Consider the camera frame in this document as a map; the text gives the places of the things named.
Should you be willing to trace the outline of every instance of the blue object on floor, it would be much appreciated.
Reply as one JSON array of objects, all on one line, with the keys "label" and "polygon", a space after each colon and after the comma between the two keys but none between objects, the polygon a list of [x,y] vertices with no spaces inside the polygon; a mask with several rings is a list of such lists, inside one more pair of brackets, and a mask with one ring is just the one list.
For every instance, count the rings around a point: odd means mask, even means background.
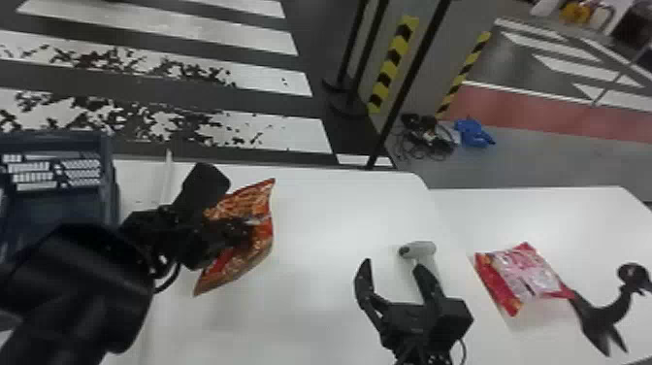
[{"label": "blue object on floor", "polygon": [[460,132],[462,145],[482,149],[489,145],[496,145],[496,141],[482,130],[482,124],[475,119],[469,118],[455,121],[455,130]]}]

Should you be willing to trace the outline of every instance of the black metal pole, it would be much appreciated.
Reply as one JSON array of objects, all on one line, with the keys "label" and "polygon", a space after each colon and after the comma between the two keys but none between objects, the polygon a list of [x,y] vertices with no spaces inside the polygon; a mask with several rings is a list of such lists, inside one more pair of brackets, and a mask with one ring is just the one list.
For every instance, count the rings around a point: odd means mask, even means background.
[{"label": "black metal pole", "polygon": [[367,106],[359,100],[358,89],[360,88],[362,77],[367,69],[367,63],[369,62],[369,57],[372,55],[372,49],[374,48],[375,38],[378,35],[378,30],[380,29],[382,20],[385,17],[385,11],[387,10],[388,5],[389,0],[378,0],[378,6],[375,9],[374,19],[372,20],[372,26],[367,35],[365,46],[362,48],[362,53],[360,54],[360,60],[355,69],[355,76],[353,77],[351,87],[343,98],[335,96],[331,99],[331,107],[345,117],[362,118],[367,115]]},{"label": "black metal pole", "polygon": [[452,2],[453,0],[440,0],[438,3],[435,14],[433,15],[433,19],[430,21],[428,29],[426,30],[426,34],[424,34],[423,40],[421,41],[421,46],[419,46],[419,49],[414,56],[414,60],[412,61],[409,70],[407,71],[406,80],[403,82],[401,90],[396,96],[396,101],[394,101],[394,105],[389,112],[387,120],[385,120],[385,124],[383,125],[382,131],[380,132],[380,137],[378,137],[378,142],[375,144],[374,150],[369,156],[369,160],[367,160],[367,166],[365,166],[365,170],[373,170],[375,161],[378,160],[378,156],[385,148],[385,141],[389,136],[389,132],[392,130],[392,127],[396,122],[396,118],[399,116],[401,108],[406,102],[406,98],[408,97],[408,93],[412,88],[414,79],[416,79],[416,75],[421,69],[421,64],[423,64],[423,60],[426,58],[426,55],[430,50],[430,45],[433,43],[437,32],[440,30],[443,18],[446,16],[446,12],[448,12],[448,8]]},{"label": "black metal pole", "polygon": [[365,43],[365,47],[362,49],[360,61],[358,62],[358,67],[356,68],[355,76],[353,77],[353,84],[351,85],[351,89],[348,91],[346,104],[350,104],[358,96],[358,88],[360,88],[362,76],[365,74],[365,69],[367,68],[369,57],[372,55],[375,38],[378,36],[378,30],[380,29],[382,19],[385,17],[385,11],[387,10],[388,4],[389,0],[378,0],[378,8],[375,11],[374,21],[372,22],[372,27],[370,28],[369,35],[367,36],[367,43]]},{"label": "black metal pole", "polygon": [[355,46],[355,40],[358,38],[358,33],[360,32],[360,25],[362,25],[362,18],[365,15],[365,9],[369,0],[359,0],[358,1],[358,11],[355,14],[355,19],[353,20],[353,27],[351,32],[348,35],[348,41],[346,42],[346,49],[344,50],[344,57],[340,65],[340,71],[338,71],[337,78],[335,82],[332,82],[332,79],[324,78],[322,83],[326,88],[332,91],[344,91],[344,78],[346,77],[346,70],[348,69],[348,64],[351,61],[351,54],[353,53],[353,47]]}]

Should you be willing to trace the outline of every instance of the yellow and black striped post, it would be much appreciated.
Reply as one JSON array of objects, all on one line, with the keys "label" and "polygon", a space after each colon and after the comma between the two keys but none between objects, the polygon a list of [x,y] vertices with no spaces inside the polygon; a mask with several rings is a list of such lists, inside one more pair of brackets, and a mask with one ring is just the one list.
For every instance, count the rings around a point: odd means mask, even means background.
[{"label": "yellow and black striped post", "polygon": [[457,74],[455,80],[453,80],[453,86],[450,87],[450,90],[448,90],[448,93],[446,93],[446,97],[444,97],[443,101],[441,102],[440,108],[437,109],[437,113],[435,114],[435,117],[437,119],[441,119],[446,114],[446,111],[448,111],[448,107],[450,107],[450,103],[453,102],[453,99],[455,98],[455,94],[460,89],[460,87],[462,87],[462,83],[464,82],[464,80],[467,79],[467,76],[469,75],[471,68],[473,67],[477,59],[480,57],[480,54],[482,53],[482,49],[484,49],[484,46],[487,45],[487,42],[489,42],[490,38],[491,38],[491,32],[482,32],[482,34],[480,34],[480,36],[477,37],[475,48],[473,48],[473,51],[471,52],[471,54],[469,54],[467,60],[464,61],[464,66],[462,67],[462,70],[460,71],[459,74]]},{"label": "yellow and black striped post", "polygon": [[380,68],[380,75],[375,82],[372,96],[367,103],[369,113],[380,112],[382,102],[389,96],[389,86],[399,73],[401,59],[408,53],[409,40],[414,36],[414,31],[419,25],[418,17],[403,16],[396,30],[394,39],[389,46],[387,57]]}]

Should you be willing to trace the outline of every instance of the painted floor stripe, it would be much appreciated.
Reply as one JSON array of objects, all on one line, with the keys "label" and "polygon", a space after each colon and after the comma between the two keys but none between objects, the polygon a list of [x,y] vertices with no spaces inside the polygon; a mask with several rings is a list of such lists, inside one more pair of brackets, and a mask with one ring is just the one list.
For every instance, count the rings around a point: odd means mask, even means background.
[{"label": "painted floor stripe", "polygon": [[[541,61],[548,68],[565,73],[570,75],[577,75],[584,78],[591,78],[596,80],[602,80],[604,82],[611,82],[613,79],[618,76],[618,73],[615,71],[607,70],[602,67],[588,66],[585,64],[579,64],[574,62],[564,61],[558,58],[547,57],[540,54],[533,54],[533,57]],[[623,75],[618,83],[626,84],[635,87],[643,87],[640,83],[635,82],[632,78],[627,75]]]},{"label": "painted floor stripe", "polygon": [[591,61],[601,62],[599,58],[593,54],[587,52],[586,50],[577,49],[575,47],[560,45],[558,43],[552,43],[547,41],[541,41],[538,39],[525,37],[515,33],[501,32],[506,36],[511,42],[524,47],[530,47],[537,50],[547,50],[555,53],[560,53],[568,55],[571,57],[588,59]]},{"label": "painted floor stripe", "polygon": [[103,130],[130,142],[333,153],[320,119],[198,112],[166,104],[0,88],[0,132]]},{"label": "painted floor stripe", "polygon": [[102,0],[28,0],[19,13],[296,55],[288,32]]},{"label": "painted floor stripe", "polygon": [[[355,166],[365,166],[367,165],[367,160],[369,159],[368,156],[365,155],[360,155],[360,154],[337,154],[338,157],[338,162],[340,162],[341,165],[355,165]],[[379,157],[378,160],[375,161],[375,166],[382,166],[382,167],[394,167],[392,164],[392,160],[389,159],[389,157]]]},{"label": "painted floor stripe", "polygon": [[[622,63],[624,65],[630,64],[629,59],[623,57],[622,55],[620,55],[620,54],[618,54],[616,52],[614,52],[613,50],[608,49],[607,47],[601,45],[600,43],[598,43],[596,41],[593,41],[593,40],[590,40],[590,39],[582,39],[582,42],[586,43],[587,45],[593,47],[596,50],[601,51],[602,53],[607,54],[611,58],[617,60],[618,62],[620,62],[620,63]],[[652,82],[652,73],[650,73],[649,71],[645,70],[644,68],[642,68],[642,67],[640,67],[638,65],[632,65],[632,69],[634,71],[638,72],[639,74],[641,74],[647,80]]]},{"label": "painted floor stripe", "polygon": [[481,87],[460,88],[446,118],[468,116],[495,127],[652,143],[650,113],[607,106],[591,108]]},{"label": "painted floor stripe", "polygon": [[271,0],[186,0],[193,3],[213,5],[222,8],[258,14],[265,17],[285,18],[285,13],[278,1]]},{"label": "painted floor stripe", "polygon": [[469,86],[488,88],[488,89],[492,89],[492,90],[506,91],[506,92],[511,92],[511,93],[515,93],[515,94],[536,96],[536,97],[544,98],[544,99],[568,101],[568,102],[577,103],[577,104],[591,104],[591,100],[588,100],[588,99],[578,99],[578,98],[573,98],[573,97],[564,96],[564,95],[555,95],[555,94],[548,94],[548,93],[545,93],[545,92],[531,91],[531,90],[526,90],[526,89],[523,89],[523,88],[500,86],[500,85],[492,84],[492,83],[478,83],[478,82],[472,82],[472,81],[465,81],[465,82],[463,82],[463,84],[469,85]]},{"label": "painted floor stripe", "polygon": [[554,30],[541,29],[541,28],[534,27],[532,25],[527,25],[516,21],[497,18],[496,21],[494,21],[494,24],[500,25],[501,27],[504,28],[520,30],[521,32],[527,32],[527,33],[537,34],[539,36],[543,36],[547,38],[552,38],[557,41],[564,41],[564,42],[566,41],[566,38],[560,36],[559,33],[555,32]]},{"label": "painted floor stripe", "polygon": [[0,30],[0,59],[312,96],[302,72]]},{"label": "painted floor stripe", "polygon": [[[598,95],[603,92],[602,88],[581,83],[574,83],[573,86],[580,89],[583,93],[592,99],[597,98]],[[635,111],[652,113],[652,98],[631,94],[629,92],[610,90],[604,95],[598,104],[607,105],[609,107],[634,109]]]}]

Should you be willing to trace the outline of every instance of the orange chip bag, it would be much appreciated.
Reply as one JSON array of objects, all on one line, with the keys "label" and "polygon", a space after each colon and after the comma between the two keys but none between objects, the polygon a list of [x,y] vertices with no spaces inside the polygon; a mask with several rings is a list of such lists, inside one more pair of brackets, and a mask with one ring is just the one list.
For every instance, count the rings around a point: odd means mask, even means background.
[{"label": "orange chip bag", "polygon": [[274,230],[270,212],[270,195],[275,184],[268,179],[227,194],[215,208],[204,211],[209,220],[239,217],[253,225],[250,245],[240,245],[223,251],[202,272],[194,295],[200,295],[232,282],[258,265],[272,249]]},{"label": "orange chip bag", "polygon": [[536,298],[574,297],[550,265],[528,243],[513,249],[476,253],[475,270],[494,300],[511,316]]}]

